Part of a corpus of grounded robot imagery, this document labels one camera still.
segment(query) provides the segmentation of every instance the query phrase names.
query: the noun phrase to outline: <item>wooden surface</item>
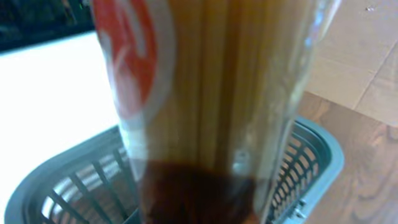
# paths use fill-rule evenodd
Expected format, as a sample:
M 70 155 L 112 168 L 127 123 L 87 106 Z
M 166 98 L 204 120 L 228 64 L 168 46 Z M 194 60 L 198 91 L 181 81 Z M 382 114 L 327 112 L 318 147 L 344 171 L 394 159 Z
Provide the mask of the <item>wooden surface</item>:
M 398 223 L 398 130 L 309 93 L 298 113 L 331 132 L 345 155 L 307 223 Z

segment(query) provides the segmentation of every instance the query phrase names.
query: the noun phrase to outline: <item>plastic basket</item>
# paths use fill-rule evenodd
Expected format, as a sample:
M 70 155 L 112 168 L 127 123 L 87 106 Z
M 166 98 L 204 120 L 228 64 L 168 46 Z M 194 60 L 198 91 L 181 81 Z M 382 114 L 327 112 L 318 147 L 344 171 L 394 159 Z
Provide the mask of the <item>plastic basket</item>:
M 296 120 L 268 223 L 302 223 L 343 168 L 337 141 Z M 13 193 L 5 224 L 139 223 L 127 154 L 117 127 L 48 160 Z

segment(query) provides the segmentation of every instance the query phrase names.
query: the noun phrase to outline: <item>red label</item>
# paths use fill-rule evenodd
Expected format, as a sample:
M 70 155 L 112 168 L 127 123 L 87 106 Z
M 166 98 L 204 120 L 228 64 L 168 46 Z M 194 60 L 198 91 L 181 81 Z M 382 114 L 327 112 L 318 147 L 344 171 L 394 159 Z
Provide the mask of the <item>red label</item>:
M 153 88 L 154 25 L 144 0 L 94 0 L 93 12 L 116 109 L 127 119 L 142 110 Z

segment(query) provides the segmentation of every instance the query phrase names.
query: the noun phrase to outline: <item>white countertop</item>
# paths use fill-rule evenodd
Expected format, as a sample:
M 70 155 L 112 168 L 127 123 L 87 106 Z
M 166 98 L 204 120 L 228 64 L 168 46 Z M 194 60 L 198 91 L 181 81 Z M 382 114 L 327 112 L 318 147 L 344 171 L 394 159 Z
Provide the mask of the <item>white countertop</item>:
M 0 104 L 2 217 L 32 170 L 118 121 L 94 32 L 0 54 Z

